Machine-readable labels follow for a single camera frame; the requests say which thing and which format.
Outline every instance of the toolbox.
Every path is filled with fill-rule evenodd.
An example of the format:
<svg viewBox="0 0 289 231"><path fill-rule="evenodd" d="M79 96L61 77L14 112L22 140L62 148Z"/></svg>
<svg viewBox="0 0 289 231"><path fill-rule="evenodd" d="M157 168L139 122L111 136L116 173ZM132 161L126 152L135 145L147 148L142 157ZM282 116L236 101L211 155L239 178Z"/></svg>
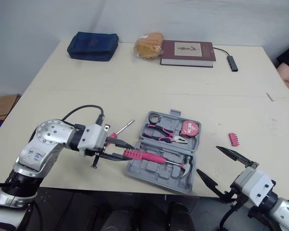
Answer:
<svg viewBox="0 0 289 231"><path fill-rule="evenodd" d="M162 132L150 128L149 117L153 114L159 116L159 120L156 123L157 126L173 131L175 135L180 135L182 125L185 121L191 121L197 124L198 132L193 137L184 136L187 143L152 139L150 136L154 136L155 138L165 136ZM159 164L144 159L131 160L127 165L126 172L132 177L148 181L152 184L189 194L193 188L194 174L196 171L196 157L193 152L195 152L199 146L201 124L194 120L181 118L180 115L180 111L173 109L170 111L170 115L152 111L149 112L146 123L140 132L141 139L137 142L135 148L140 149L142 152L162 156L168 161L178 164L187 165L187 162L189 162L190 168L188 172L185 173L178 165Z"/></svg>

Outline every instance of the person's arm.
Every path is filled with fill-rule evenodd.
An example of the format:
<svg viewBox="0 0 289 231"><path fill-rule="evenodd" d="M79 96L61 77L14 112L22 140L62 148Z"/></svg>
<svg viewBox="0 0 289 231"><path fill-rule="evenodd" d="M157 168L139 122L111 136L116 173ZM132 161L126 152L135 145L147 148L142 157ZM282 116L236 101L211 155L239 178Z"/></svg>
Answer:
<svg viewBox="0 0 289 231"><path fill-rule="evenodd" d="M285 85L289 88L289 66L285 63L282 63L278 68L277 71L280 77L283 79Z"/></svg>

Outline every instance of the bread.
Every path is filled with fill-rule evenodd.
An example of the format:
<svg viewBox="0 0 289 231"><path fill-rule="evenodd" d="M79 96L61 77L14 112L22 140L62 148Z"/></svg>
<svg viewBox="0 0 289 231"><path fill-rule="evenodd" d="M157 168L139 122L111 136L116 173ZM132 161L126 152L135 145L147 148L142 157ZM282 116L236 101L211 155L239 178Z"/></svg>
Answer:
<svg viewBox="0 0 289 231"><path fill-rule="evenodd" d="M154 59L162 50L163 35L161 33L150 33L140 37L134 46L135 52L142 58Z"/></svg>

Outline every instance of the pink screwdriver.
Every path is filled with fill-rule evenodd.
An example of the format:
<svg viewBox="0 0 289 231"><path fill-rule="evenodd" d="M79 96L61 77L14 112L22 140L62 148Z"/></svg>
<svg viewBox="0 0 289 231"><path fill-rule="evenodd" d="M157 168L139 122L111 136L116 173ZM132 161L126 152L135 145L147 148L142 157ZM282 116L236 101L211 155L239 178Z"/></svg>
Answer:
<svg viewBox="0 0 289 231"><path fill-rule="evenodd" d="M184 168L184 164L175 163L172 161L167 160L166 158L155 155L152 153L142 152L140 150L125 150L123 156L136 159L136 160L148 160L159 164L171 164L179 166L180 168Z"/></svg>
<svg viewBox="0 0 289 231"><path fill-rule="evenodd" d="M132 119L130 122L128 122L123 128L121 128L119 131L112 133L109 137L110 138L118 138L118 134L121 133L125 128L127 128L129 125L131 125L135 120Z"/></svg>

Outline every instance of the hammer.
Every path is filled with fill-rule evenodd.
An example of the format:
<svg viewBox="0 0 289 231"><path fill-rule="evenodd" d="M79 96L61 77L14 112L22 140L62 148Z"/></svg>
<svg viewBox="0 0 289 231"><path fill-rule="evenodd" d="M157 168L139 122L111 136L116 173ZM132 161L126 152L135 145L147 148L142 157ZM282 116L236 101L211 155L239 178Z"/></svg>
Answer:
<svg viewBox="0 0 289 231"><path fill-rule="evenodd" d="M181 175L180 178L186 176L187 173L189 173L190 168L191 168L191 164L190 164L191 157L189 155L186 157L185 164L175 163L175 162L167 160L166 158L162 156L155 155L152 153L142 152L141 150L125 150L123 153L123 156L127 158L131 158L131 159L136 159L136 160L148 160L148 161L152 161L152 162L159 163L159 164L170 164L170 165L178 166L183 171L183 174Z"/></svg>

